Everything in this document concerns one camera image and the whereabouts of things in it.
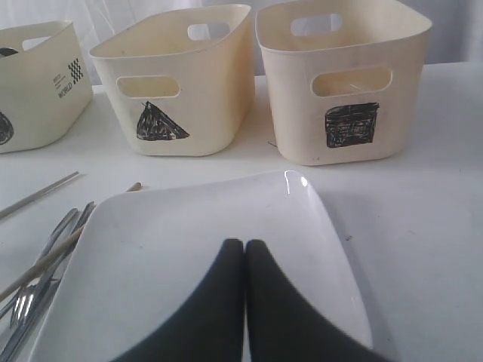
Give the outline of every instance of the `plastic storage bin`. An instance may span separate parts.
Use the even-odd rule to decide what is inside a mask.
[[[144,155],[209,155],[228,146],[254,98],[251,8],[221,5],[149,17],[91,51],[131,147]],[[225,23],[223,38],[188,28]]]
[[[340,19],[340,28],[292,33],[295,20],[321,15]],[[280,153],[319,165],[401,150],[431,26],[394,0],[300,1],[261,10],[257,38]]]
[[[38,38],[47,39],[24,50]],[[0,30],[0,48],[14,49],[0,57],[0,153],[58,140],[93,97],[72,22]]]

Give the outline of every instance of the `white tablecloth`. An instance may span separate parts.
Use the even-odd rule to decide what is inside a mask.
[[[393,360],[480,361],[482,79],[483,64],[426,66],[407,148],[386,160],[327,167],[291,164],[270,144],[264,77],[257,78],[253,110],[233,144],[205,158],[135,154],[103,88],[95,87],[94,101],[60,141],[0,155],[0,209],[74,170],[84,174],[0,221],[0,287],[31,265],[71,207],[102,201],[136,181],[164,189],[293,169],[306,174],[334,221],[374,348]],[[20,361],[27,355],[28,347]]]

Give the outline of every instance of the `white plate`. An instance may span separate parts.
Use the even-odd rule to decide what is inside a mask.
[[[312,305],[371,347],[361,295],[324,205],[303,175],[279,171],[100,204],[30,361],[104,362],[120,355],[186,300],[225,238],[263,239]],[[250,360],[246,346],[244,360]]]

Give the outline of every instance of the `checkered logo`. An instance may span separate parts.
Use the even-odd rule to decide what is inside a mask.
[[[74,84],[77,83],[84,74],[82,73],[81,65],[78,63],[78,58],[76,58],[72,63],[69,64],[70,75],[74,79]]]

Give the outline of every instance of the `basket handle hole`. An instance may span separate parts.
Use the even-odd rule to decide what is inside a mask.
[[[319,97],[342,96],[381,91],[392,82],[392,70],[385,66],[320,74],[312,81],[312,91]]]
[[[119,91],[130,98],[176,97],[180,93],[176,79],[165,75],[121,77],[117,85]]]
[[[229,32],[227,23],[192,24],[188,27],[188,36],[194,41],[221,39]]]
[[[341,27],[342,17],[339,14],[323,14],[295,19],[291,31],[295,36],[306,36],[337,32]]]
[[[23,41],[22,48],[23,48],[24,51],[27,51],[27,50],[32,49],[32,48],[36,47],[37,45],[43,43],[44,41],[46,41],[49,38],[50,38],[50,36],[44,36],[42,38],[27,39],[27,40]]]

